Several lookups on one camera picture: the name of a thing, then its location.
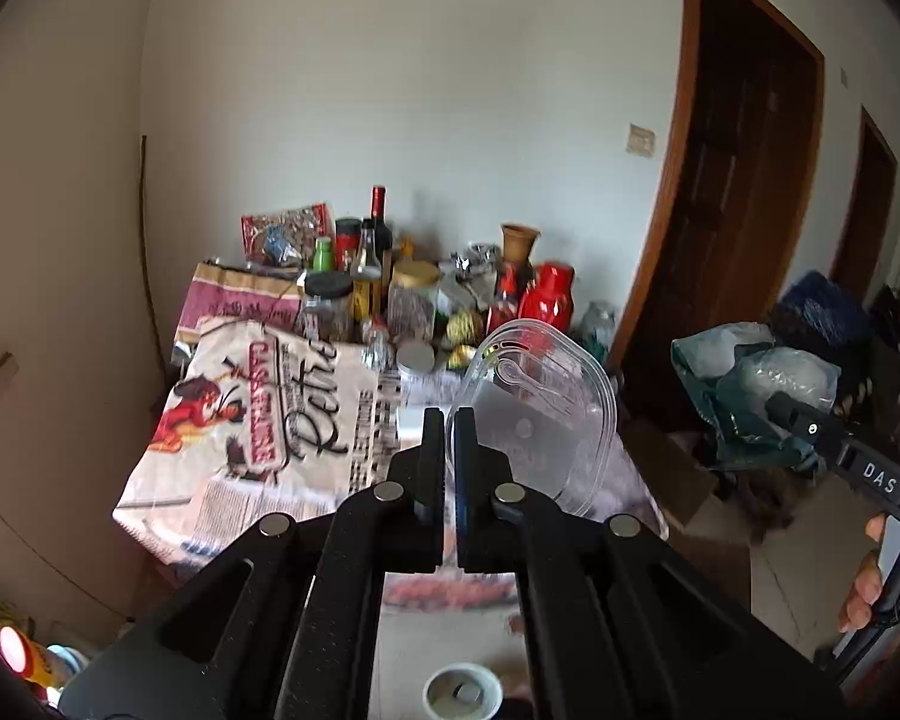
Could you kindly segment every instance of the tile floor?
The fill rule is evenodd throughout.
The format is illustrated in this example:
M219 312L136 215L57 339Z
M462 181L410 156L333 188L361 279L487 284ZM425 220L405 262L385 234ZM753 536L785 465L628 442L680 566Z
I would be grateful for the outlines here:
M786 531L751 549L751 611L804 656L835 637L835 619L856 566L872 548L864 536L874 513L868 501L828 477L797 510ZM710 498L689 533L744 541L737 509ZM384 613L374 664L371 720L424 718L421 691L429 675L456 661L490 666L519 682L522 637L509 632L505 610L471 613Z

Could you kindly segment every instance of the black lid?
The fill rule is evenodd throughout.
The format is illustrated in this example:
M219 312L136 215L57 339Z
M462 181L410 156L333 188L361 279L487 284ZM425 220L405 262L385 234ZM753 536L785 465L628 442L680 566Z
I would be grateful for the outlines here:
M307 274L303 281L303 290L311 298L345 298L353 292L353 279L350 274L339 271L316 271Z
M356 217L337 219L337 235L360 235L360 220Z

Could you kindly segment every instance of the wall switch plate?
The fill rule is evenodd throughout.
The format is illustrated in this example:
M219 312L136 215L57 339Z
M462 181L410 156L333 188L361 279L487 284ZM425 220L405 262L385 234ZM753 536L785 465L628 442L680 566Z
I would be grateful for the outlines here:
M631 154L641 157L653 156L653 145L656 143L656 135L652 129L644 129L636 124L631 124L631 132L626 138L626 150Z

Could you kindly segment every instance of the wooden door frame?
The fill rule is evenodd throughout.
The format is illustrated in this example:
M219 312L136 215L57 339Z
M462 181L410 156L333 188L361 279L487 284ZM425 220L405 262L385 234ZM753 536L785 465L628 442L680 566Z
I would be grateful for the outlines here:
M778 273L773 278L768 295L764 298L764 311L768 311L780 292L783 279L790 266L790 260L797 245L800 228L803 223L803 215L806 212L807 203L810 200L810 190L813 185L814 172L817 167L817 151L820 145L821 119L823 118L823 55L812 42L778 9L773 7L768 0L749 0L760 10L766 13L775 23L781 26L814 60L816 64L816 92L814 93L813 118L811 119L811 132L809 141L809 154L807 155L807 167L802 182L800 182L799 197L797 198L797 210L791 223L790 231L783 242L783 257L780 260ZM626 308L620 317L620 324L613 339L613 348L610 351L610 360L613 365L623 362L626 348L629 346L637 321L643 311L647 296L650 293L650 284L653 282L653 273L660 260L660 252L663 249L663 241L670 226L670 216L674 210L674 201L677 198L680 173L683 170L683 161L686 156L687 137L690 132L690 117L693 113L694 93L697 85L697 57L700 51L700 18L701 0L683 0L683 25L680 35L680 58L677 70L677 96L674 99L674 114L670 124L670 136L667 141L667 155L663 160L663 168L660 173L660 188L656 195L656 204L653 206L653 215L650 217L650 229L647 232L647 240L644 242L640 264L637 267L634 285L626 300Z
M863 105L860 106L860 133L858 135L857 142L857 169L855 174L853 175L853 186L850 189L850 205L847 206L847 214L844 216L844 227L840 231L840 241L837 243L837 250L833 254L833 262L830 264L830 278L832 279L837 274L837 262L840 261L840 255L844 253L844 244L847 242L847 232L850 229L850 217L853 215L853 210L857 205L857 190L859 189L860 184L860 173L864 165L864 139L866 138L866 131L869 129L874 138L876 138L877 143L880 143L880 148L883 148L883 151L888 153L890 156L890 162L893 162L893 186L890 187L890 208L893 208L893 192L896 189L896 170L899 167L899 163L896 160L896 154L893 153L893 148L890 148L890 144L887 143L887 139L883 137L883 133L880 131L880 127L876 125L874 122L874 118L871 117L868 110L864 108ZM887 221L883 226L883 233L880 236L880 248L883 248L883 239L887 236L887 225L890 222L890 212L887 213ZM877 260L879 261L880 254L877 252ZM874 280L874 275L871 274L871 281Z

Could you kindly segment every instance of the silver screw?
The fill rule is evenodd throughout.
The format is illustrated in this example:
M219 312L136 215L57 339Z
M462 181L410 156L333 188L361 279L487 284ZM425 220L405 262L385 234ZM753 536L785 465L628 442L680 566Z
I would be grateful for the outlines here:
M260 520L260 533L264 536L280 536L290 530L290 517L280 512L268 514Z
M640 520L629 514L617 514L610 517L610 531L620 538L633 538L640 533Z
M520 503L527 496L527 490L515 482L504 482L497 485L493 494L497 496L500 503Z
M381 482L373 488L373 497L378 501L395 501L403 495L403 485L399 482Z

